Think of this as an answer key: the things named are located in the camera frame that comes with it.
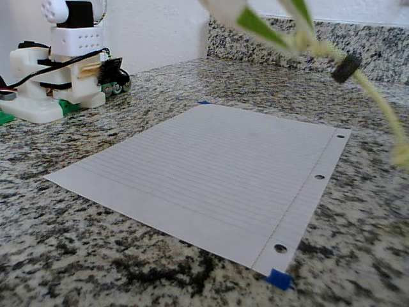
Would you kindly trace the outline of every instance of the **black cable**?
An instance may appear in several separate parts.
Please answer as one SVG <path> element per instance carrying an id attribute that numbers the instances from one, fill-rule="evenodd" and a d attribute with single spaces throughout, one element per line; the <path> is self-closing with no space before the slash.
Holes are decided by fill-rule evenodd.
<path id="1" fill-rule="evenodd" d="M 70 59 L 70 60 L 68 60 L 66 62 L 56 63 L 55 66 L 49 67 L 49 68 L 44 68 L 44 69 L 39 70 L 37 72 L 33 72 L 33 73 L 29 74 L 27 77 L 20 80 L 19 82 L 15 83 L 15 84 L 12 84 L 12 85 L 9 85 L 6 88 L 9 88 L 9 89 L 18 88 L 19 86 L 22 86 L 24 83 L 26 83 L 28 80 L 30 80 L 31 78 L 34 78 L 34 77 L 36 77 L 38 75 L 47 74 L 49 72 L 53 72 L 55 70 L 59 70 L 59 69 L 62 69 L 64 67 L 70 66 L 72 64 L 84 61 L 85 59 L 92 58 L 93 56 L 96 56 L 96 55 L 98 55 L 98 54 L 100 54 L 102 52 L 106 52 L 106 53 L 109 54 L 109 49 L 108 48 L 102 48 L 100 50 L 87 53 L 87 54 L 85 54 L 83 56 L 78 56 L 78 57 L 76 57 L 74 59 Z"/>
<path id="2" fill-rule="evenodd" d="M 0 76 L 0 88 L 5 89 L 7 84 L 5 83 L 4 79 Z"/>

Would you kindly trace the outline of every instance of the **green base plate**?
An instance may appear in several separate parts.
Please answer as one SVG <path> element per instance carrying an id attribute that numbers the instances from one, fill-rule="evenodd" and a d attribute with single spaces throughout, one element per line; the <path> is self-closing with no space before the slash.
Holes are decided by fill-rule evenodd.
<path id="1" fill-rule="evenodd" d="M 14 115 L 0 111 L 0 125 L 14 121 Z"/>
<path id="2" fill-rule="evenodd" d="M 63 114 L 68 114 L 71 112 L 78 111 L 80 109 L 79 104 L 71 104 L 66 100 L 60 100 L 59 102 L 60 107 L 63 110 Z"/>

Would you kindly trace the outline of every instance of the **granite backsplash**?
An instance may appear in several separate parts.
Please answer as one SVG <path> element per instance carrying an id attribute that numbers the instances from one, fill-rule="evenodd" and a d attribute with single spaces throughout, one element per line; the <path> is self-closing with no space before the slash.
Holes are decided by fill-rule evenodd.
<path id="1" fill-rule="evenodd" d="M 267 20 L 275 29 L 295 31 L 293 20 Z M 329 40 L 342 50 L 359 55 L 362 69 L 370 79 L 409 85 L 409 28 L 327 21 L 316 21 L 315 25 L 319 40 Z M 316 72 L 335 68 L 332 60 L 280 53 L 214 20 L 209 23 L 208 56 Z"/>

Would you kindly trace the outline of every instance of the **speckled granite surface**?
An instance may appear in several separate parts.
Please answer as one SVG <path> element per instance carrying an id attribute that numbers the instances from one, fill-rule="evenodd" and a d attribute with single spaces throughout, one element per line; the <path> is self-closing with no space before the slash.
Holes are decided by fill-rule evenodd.
<path id="1" fill-rule="evenodd" d="M 291 33 L 295 23 L 289 19 L 267 18 L 273 28 Z M 406 83 L 409 85 L 409 28 L 372 26 L 318 21 L 319 40 L 334 42 L 346 52 L 362 58 L 362 69 L 375 81 Z M 334 62 L 316 59 L 311 55 L 289 57 L 247 36 L 226 29 L 210 21 L 208 55 L 216 58 L 237 59 L 313 71 L 333 71 Z"/>
<path id="2" fill-rule="evenodd" d="M 353 129 L 288 269 L 297 291 L 43 179 L 200 100 Z M 409 178 L 387 131 L 350 82 L 214 59 L 137 74 L 128 95 L 54 123 L 0 126 L 0 306 L 407 306 Z"/>

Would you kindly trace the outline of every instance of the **white plastic part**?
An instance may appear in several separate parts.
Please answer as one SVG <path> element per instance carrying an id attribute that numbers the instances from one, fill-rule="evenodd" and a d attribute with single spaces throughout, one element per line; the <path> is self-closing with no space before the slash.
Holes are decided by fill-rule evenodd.
<path id="1" fill-rule="evenodd" d="M 48 59 L 48 53 L 49 51 L 46 48 L 24 48 L 12 51 L 10 54 L 10 63 L 13 76 L 17 79 L 22 79 L 32 72 L 48 68 L 48 66 L 39 65 L 37 62 L 39 59 Z M 49 84 L 70 83 L 70 69 L 67 67 L 45 75 L 39 75 L 32 78 L 32 81 Z"/>
<path id="2" fill-rule="evenodd" d="M 60 56 L 82 56 L 104 47 L 101 27 L 65 29 L 51 28 L 51 53 Z"/>
<path id="3" fill-rule="evenodd" d="M 46 66 L 38 65 L 39 59 L 48 58 L 46 48 L 17 49 L 10 55 L 13 74 L 17 79 L 41 70 Z M 53 56 L 55 61 L 68 61 L 71 57 Z M 64 99 L 81 107 L 98 107 L 105 104 L 105 94 L 101 92 L 96 75 L 78 78 L 81 66 L 90 63 L 99 63 L 100 56 L 70 65 L 61 70 L 34 77 L 19 87 L 18 96 L 13 101 L 0 101 L 0 109 L 13 114 L 18 118 L 33 123 L 47 123 L 63 117 L 63 111 L 58 100 Z M 54 98 L 47 96 L 46 89 L 40 82 L 49 84 L 71 83 L 69 90 L 54 90 Z"/>
<path id="4" fill-rule="evenodd" d="M 247 0 L 199 0 L 218 21 L 235 25 L 247 7 Z"/>
<path id="5" fill-rule="evenodd" d="M 58 101 L 50 97 L 32 99 L 19 95 L 13 101 L 0 100 L 0 108 L 5 113 L 33 123 L 48 123 L 63 117 Z"/>
<path id="6" fill-rule="evenodd" d="M 41 11 L 51 24 L 60 24 L 68 19 L 69 11 L 65 0 L 43 0 Z"/>
<path id="7" fill-rule="evenodd" d="M 99 62 L 100 56 L 98 55 L 70 65 L 72 87 L 69 90 L 54 90 L 54 98 L 67 100 L 71 104 L 80 104 L 82 107 L 98 107 L 105 104 L 105 95 L 101 92 L 96 75 L 78 78 L 81 66 Z"/>

